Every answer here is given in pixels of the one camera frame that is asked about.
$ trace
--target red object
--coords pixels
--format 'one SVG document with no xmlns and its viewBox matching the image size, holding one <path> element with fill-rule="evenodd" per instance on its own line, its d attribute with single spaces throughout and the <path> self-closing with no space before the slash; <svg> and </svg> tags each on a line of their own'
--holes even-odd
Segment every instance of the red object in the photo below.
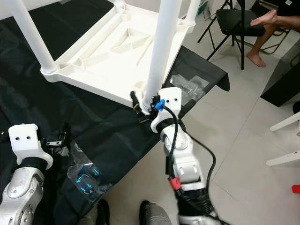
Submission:
<svg viewBox="0 0 300 225">
<path fill-rule="evenodd" d="M 292 186 L 292 192 L 295 194 L 300 194 L 300 185 Z"/>
<path fill-rule="evenodd" d="M 173 188 L 175 191 L 177 191 L 177 190 L 180 189 L 181 184 L 180 184 L 180 181 L 179 181 L 179 179 L 178 179 L 177 177 L 174 178 L 174 179 L 172 179 L 172 180 L 169 180 L 169 182 L 170 182 L 172 188 Z"/>
</svg>

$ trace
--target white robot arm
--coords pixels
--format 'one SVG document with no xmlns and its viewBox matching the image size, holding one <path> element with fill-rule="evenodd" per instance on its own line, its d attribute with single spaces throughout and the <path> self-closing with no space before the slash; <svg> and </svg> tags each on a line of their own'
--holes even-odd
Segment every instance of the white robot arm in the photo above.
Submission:
<svg viewBox="0 0 300 225">
<path fill-rule="evenodd" d="M 139 122 L 152 120 L 151 129 L 158 133 L 165 144 L 168 157 L 167 174 L 175 191 L 179 209 L 178 221 L 181 225 L 228 224 L 218 218 L 206 187 L 206 179 L 200 163 L 193 154 L 194 142 L 186 133 L 184 125 L 179 125 L 181 111 L 181 89 L 165 88 L 153 97 L 149 115 L 144 115 L 139 100 L 131 93 L 134 112 Z"/>
<path fill-rule="evenodd" d="M 52 166 L 53 158 L 43 151 L 37 129 L 35 124 L 21 124 L 8 130 L 19 168 L 2 194 L 1 225 L 31 225 L 43 197 L 43 172 Z"/>
</svg>

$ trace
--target white chair leg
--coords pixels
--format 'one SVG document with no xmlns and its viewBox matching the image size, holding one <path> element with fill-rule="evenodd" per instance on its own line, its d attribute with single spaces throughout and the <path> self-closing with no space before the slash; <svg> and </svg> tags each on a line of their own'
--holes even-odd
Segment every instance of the white chair leg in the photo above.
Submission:
<svg viewBox="0 0 300 225">
<path fill-rule="evenodd" d="M 277 157 L 274 159 L 270 159 L 267 161 L 267 165 L 272 166 L 272 165 L 279 165 L 283 163 L 288 163 L 292 161 L 296 161 L 300 159 L 300 151 L 293 152 L 291 154 L 287 154 L 281 157 Z"/>
<path fill-rule="evenodd" d="M 296 122 L 299 119 L 300 119 L 300 112 L 296 113 L 295 115 L 285 119 L 284 121 L 281 121 L 280 123 L 275 124 L 274 126 L 270 127 L 270 131 L 275 131 L 275 130 L 278 130 L 280 128 L 283 128 L 287 125 L 290 125 L 291 123 Z"/>
</svg>

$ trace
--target white table leg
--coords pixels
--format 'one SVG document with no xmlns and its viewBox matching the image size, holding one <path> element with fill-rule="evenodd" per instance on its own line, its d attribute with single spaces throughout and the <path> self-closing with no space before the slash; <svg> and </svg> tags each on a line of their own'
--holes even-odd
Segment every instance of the white table leg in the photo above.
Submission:
<svg viewBox="0 0 300 225">
<path fill-rule="evenodd" d="M 163 83 L 181 3 L 182 0 L 161 0 L 160 2 L 149 76 L 141 105 L 145 112 L 149 111 L 152 97 L 157 95 Z"/>
<path fill-rule="evenodd" d="M 19 25 L 23 35 L 30 45 L 37 60 L 41 64 L 41 70 L 45 73 L 53 73 L 59 69 L 49 53 L 41 35 L 39 34 L 23 0 L 5 0 L 6 6 L 11 11 L 15 21 Z"/>
<path fill-rule="evenodd" d="M 299 120 L 299 119 L 300 119 L 300 112 L 299 112 L 299 113 L 296 113 L 295 115 L 293 115 L 293 116 L 291 116 L 291 117 L 285 119 L 284 121 L 281 121 L 280 123 L 278 123 L 278 124 L 272 126 L 272 127 L 270 128 L 270 131 L 275 131 L 275 130 L 278 130 L 278 129 L 280 129 L 280 128 L 283 128 L 283 127 L 285 127 L 285 126 L 287 126 L 287 125 L 290 125 L 291 123 L 296 122 L 296 121 Z"/>
<path fill-rule="evenodd" d="M 283 163 L 288 163 L 292 162 L 295 160 L 300 159 L 300 151 L 296 151 L 278 158 L 270 159 L 267 161 L 267 165 L 272 166 L 272 165 L 279 165 Z"/>
<path fill-rule="evenodd" d="M 202 0 L 191 0 L 189 4 L 187 16 L 184 19 L 186 25 L 190 26 L 189 33 L 192 33 L 196 25 L 195 18 Z"/>
</svg>

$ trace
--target black cable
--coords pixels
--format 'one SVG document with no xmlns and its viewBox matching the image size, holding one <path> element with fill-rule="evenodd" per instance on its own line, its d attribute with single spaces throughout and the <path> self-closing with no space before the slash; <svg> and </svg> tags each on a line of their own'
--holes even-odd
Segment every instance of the black cable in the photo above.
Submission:
<svg viewBox="0 0 300 225">
<path fill-rule="evenodd" d="M 212 216 L 211 214 L 208 214 L 208 213 L 203 212 L 203 211 L 202 211 L 201 209 L 199 209 L 193 202 L 191 202 L 190 199 L 185 198 L 185 197 L 183 197 L 183 196 L 181 196 L 181 197 L 182 197 L 182 199 L 185 200 L 190 206 L 192 206 L 194 209 L 196 209 L 197 211 L 199 211 L 199 212 L 200 212 L 201 214 L 203 214 L 204 216 L 209 217 L 209 218 L 211 218 L 211 219 L 213 219 L 213 220 L 216 220 L 216 221 L 220 222 L 221 224 L 231 225 L 230 223 L 221 220 L 218 216 L 214 217 L 214 216 Z"/>
<path fill-rule="evenodd" d="M 174 169 L 173 169 L 173 153 L 174 153 L 174 148 L 175 148 L 176 138 L 177 138 L 177 133 L 178 133 L 178 119 L 177 119 L 177 116 L 173 113 L 173 111 L 172 111 L 170 108 L 168 108 L 168 107 L 165 106 L 165 105 L 162 105 L 162 108 L 166 109 L 166 110 L 172 115 L 172 117 L 173 117 L 173 119 L 174 119 L 174 123 L 175 123 L 174 138 L 173 138 L 173 142 L 172 142 L 172 146 L 171 146 L 171 150 L 170 150 L 170 154 L 169 154 L 169 161 L 168 161 L 168 164 L 169 164 L 169 165 L 168 165 L 168 170 L 169 170 L 168 172 L 169 172 L 169 175 L 170 175 L 170 176 L 174 176 Z M 208 194 L 208 196 L 209 196 L 208 188 L 209 188 L 209 185 L 210 185 L 210 177 L 211 177 L 212 171 L 214 170 L 214 168 L 215 168 L 215 166 L 216 166 L 216 162 L 217 162 L 216 156 L 215 156 L 215 154 L 214 154 L 208 147 L 206 147 L 206 146 L 205 146 L 204 144 L 202 144 L 200 141 L 198 141 L 198 140 L 195 139 L 193 136 L 191 136 L 186 130 L 185 130 L 185 132 L 186 132 L 186 133 L 187 133 L 187 134 L 188 134 L 195 142 L 197 142 L 199 145 L 201 145 L 202 147 L 204 147 L 204 148 L 211 154 L 211 156 L 212 156 L 213 161 L 212 161 L 212 165 L 211 165 L 211 167 L 210 167 L 210 170 L 209 170 L 208 176 L 207 176 L 207 180 L 206 180 L 207 194 Z M 182 195 L 180 195 L 180 197 L 181 197 L 184 201 L 186 201 L 189 205 L 191 205 L 194 209 L 196 209 L 196 210 L 199 211 L 201 214 L 203 214 L 204 216 L 209 217 L 209 218 L 211 218 L 211 219 L 213 219 L 213 220 L 216 220 L 216 221 L 220 222 L 222 225 L 231 225 L 231 224 L 229 224 L 229 223 L 227 223 L 227 222 L 221 220 L 221 219 L 219 218 L 219 216 L 217 215 L 216 212 L 215 212 L 215 213 L 216 213 L 216 216 L 214 217 L 214 216 L 212 216 L 212 215 L 210 215 L 210 214 L 208 214 L 208 213 L 203 212 L 201 209 L 198 208 L 197 205 L 195 205 L 193 202 L 191 202 L 190 199 L 185 198 L 185 197 L 182 196 Z"/>
<path fill-rule="evenodd" d="M 212 164 L 211 164 L 211 167 L 210 167 L 210 170 L 207 174 L 207 179 L 206 179 L 206 188 L 207 188 L 207 191 L 209 189 L 209 186 L 210 186 L 210 177 L 211 177 L 211 174 L 212 174 L 212 171 L 214 170 L 215 166 L 216 166 L 216 163 L 217 163 L 217 159 L 216 159 L 216 156 L 215 154 L 207 147 L 205 146 L 203 143 L 201 143 L 200 141 L 198 141 L 196 138 L 194 138 L 191 134 L 189 134 L 187 131 L 186 133 L 195 141 L 197 142 L 199 145 L 201 145 L 202 147 L 204 147 L 212 156 Z"/>
<path fill-rule="evenodd" d="M 173 113 L 173 111 L 170 108 L 168 108 L 165 105 L 162 105 L 162 107 L 164 109 L 166 109 L 172 115 L 172 117 L 174 119 L 174 123 L 175 123 L 174 138 L 173 138 L 173 142 L 172 142 L 172 146 L 171 146 L 171 150 L 170 150 L 170 154 L 169 154 L 169 162 L 168 162 L 168 173 L 170 176 L 174 176 L 173 153 L 174 153 L 174 148 L 175 148 L 176 138 L 177 138 L 177 133 L 178 133 L 178 119 L 177 119 L 177 116 Z"/>
</svg>

